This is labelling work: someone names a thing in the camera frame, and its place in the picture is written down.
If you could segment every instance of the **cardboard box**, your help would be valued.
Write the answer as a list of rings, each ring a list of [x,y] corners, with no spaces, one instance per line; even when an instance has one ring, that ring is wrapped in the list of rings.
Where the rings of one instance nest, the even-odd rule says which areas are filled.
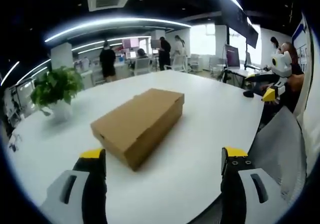
[[[132,170],[158,146],[182,115],[184,94],[149,89],[94,121],[102,146]]]

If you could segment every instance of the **white flower pot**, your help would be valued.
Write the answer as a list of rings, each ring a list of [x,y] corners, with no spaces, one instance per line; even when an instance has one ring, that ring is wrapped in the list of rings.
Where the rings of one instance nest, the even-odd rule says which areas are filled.
[[[56,104],[50,104],[50,109],[52,109],[53,117],[58,122],[69,120],[72,116],[71,105],[64,100],[58,100]]]

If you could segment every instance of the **ceiling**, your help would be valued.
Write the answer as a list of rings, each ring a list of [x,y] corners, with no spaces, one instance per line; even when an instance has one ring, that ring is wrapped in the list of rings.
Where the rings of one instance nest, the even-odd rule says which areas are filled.
[[[300,10],[295,6],[294,0],[238,0],[238,2],[251,21],[263,28],[292,35],[301,20]],[[171,20],[189,25],[208,22],[222,24],[219,17],[208,20],[208,17],[204,16],[187,22],[183,20],[190,16],[219,11],[219,0],[128,0],[124,8],[95,12],[88,11],[87,0],[14,0],[7,6],[3,18],[5,31],[2,41],[5,45],[0,53],[2,76],[16,61],[20,61],[19,66],[6,80],[8,86],[15,84],[27,71],[48,58],[52,44],[46,44],[45,39],[50,34],[81,21],[121,16]],[[144,25],[178,28],[160,23]],[[89,33],[68,41],[72,45],[79,45],[108,37],[143,34],[152,29],[141,28],[139,26],[143,24],[140,23],[130,26],[133,27],[88,30]]]

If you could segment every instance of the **mouse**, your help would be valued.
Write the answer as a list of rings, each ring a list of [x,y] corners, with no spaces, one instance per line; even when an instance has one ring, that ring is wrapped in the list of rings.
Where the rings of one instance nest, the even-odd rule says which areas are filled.
[[[243,95],[248,97],[248,98],[253,98],[254,97],[254,93],[252,90],[247,90],[243,92]]]

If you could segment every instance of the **potted plant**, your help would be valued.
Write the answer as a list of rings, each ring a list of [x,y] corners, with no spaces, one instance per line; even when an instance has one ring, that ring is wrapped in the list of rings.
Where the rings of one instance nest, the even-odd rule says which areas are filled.
[[[71,99],[83,88],[81,76],[74,68],[51,70],[38,77],[34,83],[31,100],[45,116],[50,113],[43,107],[51,109],[57,120],[66,120],[71,116]]]

